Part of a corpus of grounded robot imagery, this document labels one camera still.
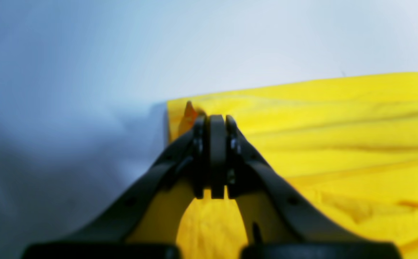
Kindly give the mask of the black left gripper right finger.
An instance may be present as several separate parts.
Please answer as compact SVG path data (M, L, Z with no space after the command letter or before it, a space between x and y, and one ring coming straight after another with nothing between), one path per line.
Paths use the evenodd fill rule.
M280 177L238 129L218 116L226 141L228 196L248 236L242 259L400 259L391 242L370 241L321 213Z

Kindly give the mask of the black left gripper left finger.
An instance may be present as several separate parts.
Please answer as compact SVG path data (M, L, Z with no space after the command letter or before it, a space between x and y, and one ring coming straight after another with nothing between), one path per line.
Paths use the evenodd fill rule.
M179 259L176 235L193 199L218 198L218 116L200 116L100 216L24 259Z

